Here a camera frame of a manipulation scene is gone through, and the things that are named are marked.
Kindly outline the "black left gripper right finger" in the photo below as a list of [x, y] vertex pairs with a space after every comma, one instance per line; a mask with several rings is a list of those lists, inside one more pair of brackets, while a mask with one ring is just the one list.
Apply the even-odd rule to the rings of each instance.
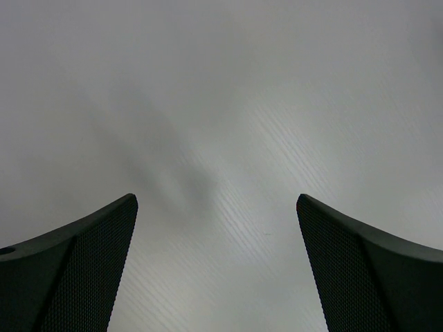
[[296, 210], [328, 331], [442, 331], [442, 251], [301, 194]]

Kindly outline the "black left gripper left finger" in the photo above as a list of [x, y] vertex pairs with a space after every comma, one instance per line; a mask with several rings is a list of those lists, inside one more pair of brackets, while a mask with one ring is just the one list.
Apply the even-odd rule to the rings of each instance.
[[138, 201], [98, 211], [1, 249], [1, 331], [106, 331], [132, 240]]

